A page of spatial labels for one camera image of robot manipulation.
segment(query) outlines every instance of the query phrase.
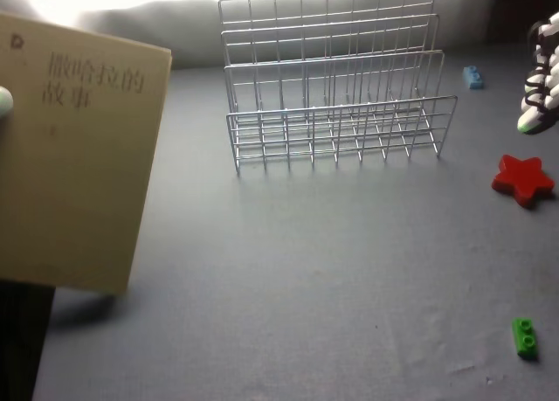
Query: silver wire basket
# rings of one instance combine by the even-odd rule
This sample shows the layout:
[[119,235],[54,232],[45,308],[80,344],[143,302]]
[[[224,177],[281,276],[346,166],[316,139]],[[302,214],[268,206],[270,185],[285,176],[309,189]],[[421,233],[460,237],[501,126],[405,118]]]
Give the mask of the silver wire basket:
[[245,160],[442,151],[434,0],[221,0],[227,127]]

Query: table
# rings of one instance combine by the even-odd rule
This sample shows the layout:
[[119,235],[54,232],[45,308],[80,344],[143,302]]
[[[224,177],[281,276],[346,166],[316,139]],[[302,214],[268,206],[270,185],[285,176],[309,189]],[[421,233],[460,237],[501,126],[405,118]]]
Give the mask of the table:
[[[490,185],[505,153],[559,179],[559,129],[516,131],[528,69],[510,46],[447,53],[440,160],[241,177],[223,70],[174,72],[129,291],[57,291],[35,400],[556,399],[559,203],[526,211]],[[539,363],[514,352],[516,316]]]

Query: metal wire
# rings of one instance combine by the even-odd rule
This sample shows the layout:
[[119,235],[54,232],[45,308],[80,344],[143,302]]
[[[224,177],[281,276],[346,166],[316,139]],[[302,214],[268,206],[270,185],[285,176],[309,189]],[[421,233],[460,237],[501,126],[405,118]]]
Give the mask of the metal wire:
[[236,170],[276,157],[411,157],[424,145],[440,155],[457,99],[438,96],[433,3],[220,1]]

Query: metal file organizer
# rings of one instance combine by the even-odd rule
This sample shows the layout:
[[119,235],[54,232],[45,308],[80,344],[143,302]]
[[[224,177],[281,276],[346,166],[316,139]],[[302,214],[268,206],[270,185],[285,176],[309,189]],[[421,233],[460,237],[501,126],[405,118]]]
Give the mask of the metal file organizer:
[[235,167],[272,158],[439,156],[456,107],[439,95],[434,0],[221,0]]

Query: robotic hand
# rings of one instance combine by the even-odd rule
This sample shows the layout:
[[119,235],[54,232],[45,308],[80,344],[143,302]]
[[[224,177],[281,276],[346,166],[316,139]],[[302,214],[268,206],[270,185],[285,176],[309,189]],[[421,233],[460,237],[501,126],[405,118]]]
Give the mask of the robotic hand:
[[14,107],[14,99],[3,86],[0,86],[0,119],[7,115]]
[[530,47],[535,45],[535,69],[526,79],[518,130],[534,135],[559,120],[559,12],[549,21],[534,24],[528,42]]

